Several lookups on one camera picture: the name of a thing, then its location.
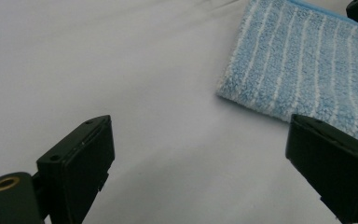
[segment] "white table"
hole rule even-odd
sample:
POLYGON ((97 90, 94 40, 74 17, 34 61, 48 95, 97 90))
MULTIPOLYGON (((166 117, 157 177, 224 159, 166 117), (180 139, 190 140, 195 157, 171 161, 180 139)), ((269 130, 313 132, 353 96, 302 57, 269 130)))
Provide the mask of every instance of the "white table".
POLYGON ((247 2, 0 1, 0 175, 110 114, 84 223, 339 223, 284 157, 288 124, 214 94, 247 2))

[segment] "blue towel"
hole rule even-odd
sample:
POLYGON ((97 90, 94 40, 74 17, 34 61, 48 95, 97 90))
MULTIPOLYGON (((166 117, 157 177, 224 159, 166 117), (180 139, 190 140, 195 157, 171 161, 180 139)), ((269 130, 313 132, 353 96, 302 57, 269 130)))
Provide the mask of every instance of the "blue towel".
POLYGON ((358 139, 358 23, 297 0, 251 0, 217 94, 358 139))

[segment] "towel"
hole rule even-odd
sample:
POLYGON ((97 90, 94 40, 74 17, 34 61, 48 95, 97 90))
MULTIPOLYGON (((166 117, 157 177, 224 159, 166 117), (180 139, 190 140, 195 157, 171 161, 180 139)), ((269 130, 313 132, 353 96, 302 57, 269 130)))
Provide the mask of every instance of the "towel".
POLYGON ((297 0, 251 0, 217 94, 358 139, 358 23, 297 0))

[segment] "striped towel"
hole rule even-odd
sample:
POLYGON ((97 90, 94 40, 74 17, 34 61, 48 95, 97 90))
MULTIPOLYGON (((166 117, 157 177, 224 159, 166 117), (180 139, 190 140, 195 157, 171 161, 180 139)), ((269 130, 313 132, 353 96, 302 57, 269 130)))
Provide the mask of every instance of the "striped towel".
POLYGON ((217 94, 358 139, 358 23, 297 0, 251 0, 217 94))

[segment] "blue and white striped cloth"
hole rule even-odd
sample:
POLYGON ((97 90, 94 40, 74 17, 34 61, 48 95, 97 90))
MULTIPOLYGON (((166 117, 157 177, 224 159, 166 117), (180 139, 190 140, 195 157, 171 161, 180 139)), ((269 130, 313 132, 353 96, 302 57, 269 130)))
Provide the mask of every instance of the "blue and white striped cloth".
POLYGON ((217 94, 284 121, 321 119, 358 139, 358 23, 296 0, 251 0, 217 94))

